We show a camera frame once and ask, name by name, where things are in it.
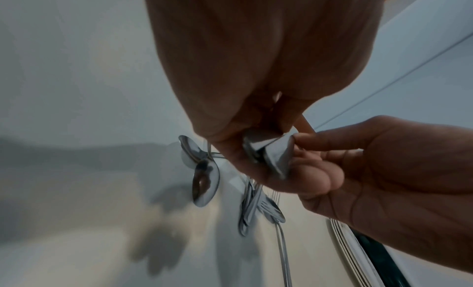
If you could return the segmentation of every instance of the stack of plates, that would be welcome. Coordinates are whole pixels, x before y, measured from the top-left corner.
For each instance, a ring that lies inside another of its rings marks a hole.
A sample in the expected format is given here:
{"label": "stack of plates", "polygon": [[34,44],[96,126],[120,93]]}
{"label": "stack of plates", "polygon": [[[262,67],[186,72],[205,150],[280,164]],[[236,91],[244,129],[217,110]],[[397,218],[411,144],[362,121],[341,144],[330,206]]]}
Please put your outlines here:
{"label": "stack of plates", "polygon": [[350,227],[336,220],[330,220],[341,251],[356,279],[362,287],[385,287],[371,260],[358,243]]}

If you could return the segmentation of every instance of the human hand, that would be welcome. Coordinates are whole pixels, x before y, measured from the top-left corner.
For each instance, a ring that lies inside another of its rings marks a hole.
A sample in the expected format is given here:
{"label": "human hand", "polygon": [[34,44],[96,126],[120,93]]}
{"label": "human hand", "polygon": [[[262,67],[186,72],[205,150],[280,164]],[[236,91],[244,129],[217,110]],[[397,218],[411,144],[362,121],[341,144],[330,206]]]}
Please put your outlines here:
{"label": "human hand", "polygon": [[[383,0],[146,0],[156,46],[194,131],[262,182],[241,132],[288,131],[349,85],[371,54]],[[281,95],[276,102],[276,95]]]}
{"label": "human hand", "polygon": [[306,180],[280,191],[383,244],[473,272],[473,130],[379,116],[295,138],[305,150],[293,171]]}

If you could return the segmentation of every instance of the dark line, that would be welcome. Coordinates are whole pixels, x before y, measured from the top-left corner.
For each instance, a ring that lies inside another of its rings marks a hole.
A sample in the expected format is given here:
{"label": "dark line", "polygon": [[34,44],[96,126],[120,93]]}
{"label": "dark line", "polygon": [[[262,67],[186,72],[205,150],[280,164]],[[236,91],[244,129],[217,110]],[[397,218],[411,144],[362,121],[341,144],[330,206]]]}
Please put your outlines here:
{"label": "dark line", "polygon": [[470,38],[471,36],[473,36],[473,32],[468,34],[466,37],[458,40],[457,42],[455,42],[454,44],[450,45],[449,47],[447,47],[446,49],[442,50],[441,52],[439,52],[438,54],[436,54],[435,56],[431,57],[430,59],[428,59],[427,61],[421,63],[419,66],[415,67],[414,69],[412,69],[411,71],[409,71],[408,73],[406,73],[405,75],[402,75],[401,77],[395,79],[394,81],[392,81],[391,83],[387,84],[384,88],[381,88],[379,89],[378,91],[374,92],[373,94],[365,97],[364,99],[360,100],[359,102],[353,104],[352,106],[348,107],[347,109],[345,109],[344,111],[342,111],[341,113],[335,115],[334,117],[328,119],[327,121],[325,121],[324,123],[322,123],[321,125],[317,126],[316,128],[314,128],[315,131],[317,131],[319,128],[321,128],[322,126],[324,126],[325,124],[327,124],[328,122],[332,121],[333,119],[335,118],[338,118],[340,117],[341,115],[343,115],[344,113],[346,113],[347,111],[351,110],[352,108],[354,108],[355,106],[357,106],[358,104],[362,103],[362,102],[365,102],[366,100],[368,100],[369,98],[375,96],[376,94],[378,94],[379,92],[389,88],[391,85],[394,85],[396,82],[402,80],[403,78],[405,78],[406,76],[410,75],[411,73],[413,73],[414,71],[418,70],[419,68],[421,68],[422,66],[424,66],[425,64],[427,64],[428,62],[436,59],[437,57],[443,55],[444,53],[446,53],[447,51],[451,50],[452,48],[454,48],[455,46],[457,46],[458,44],[462,43],[463,41],[467,40],[468,38]]}

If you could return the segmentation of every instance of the person's left hand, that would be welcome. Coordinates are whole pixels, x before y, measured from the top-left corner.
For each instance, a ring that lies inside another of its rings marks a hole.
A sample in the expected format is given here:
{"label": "person's left hand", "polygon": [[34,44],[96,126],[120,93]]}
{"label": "person's left hand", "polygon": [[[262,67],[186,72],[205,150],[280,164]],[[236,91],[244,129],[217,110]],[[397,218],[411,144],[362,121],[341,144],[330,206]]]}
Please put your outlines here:
{"label": "person's left hand", "polygon": [[365,67],[383,0],[146,0],[156,46],[194,131],[271,186],[246,128],[287,132]]}

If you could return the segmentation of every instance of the metal fork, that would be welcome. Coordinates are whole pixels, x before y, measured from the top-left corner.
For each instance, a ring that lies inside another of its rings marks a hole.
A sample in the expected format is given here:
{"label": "metal fork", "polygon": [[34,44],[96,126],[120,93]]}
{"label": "metal fork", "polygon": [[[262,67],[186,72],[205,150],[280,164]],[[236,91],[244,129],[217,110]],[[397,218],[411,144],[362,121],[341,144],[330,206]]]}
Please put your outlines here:
{"label": "metal fork", "polygon": [[[281,193],[278,191],[272,191],[271,199],[279,206]],[[275,218],[272,218],[272,220],[276,228],[277,243],[279,246],[279,254],[281,257],[282,275],[284,277],[284,286],[292,287],[291,271],[289,269],[289,259],[287,257],[286,239],[284,238],[284,232],[282,231],[281,224]]]}

